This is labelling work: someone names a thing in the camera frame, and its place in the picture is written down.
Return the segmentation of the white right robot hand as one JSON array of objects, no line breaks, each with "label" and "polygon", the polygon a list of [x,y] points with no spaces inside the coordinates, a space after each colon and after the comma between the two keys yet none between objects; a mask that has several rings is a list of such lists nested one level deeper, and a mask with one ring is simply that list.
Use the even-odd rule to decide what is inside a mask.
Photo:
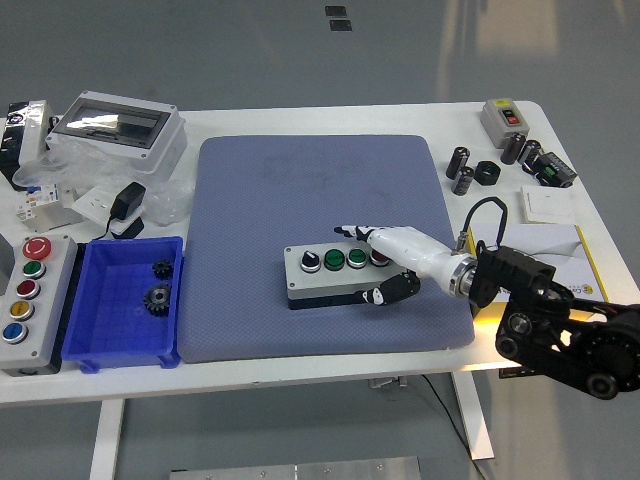
[{"label": "white right robot hand", "polygon": [[441,242],[413,227],[338,226],[338,234],[364,241],[371,248],[405,268],[401,273],[382,282],[379,286],[357,291],[354,297],[360,303],[377,306],[405,300],[420,290],[420,280],[433,279],[450,295],[463,298],[464,277],[468,270],[467,254],[453,254]]}]

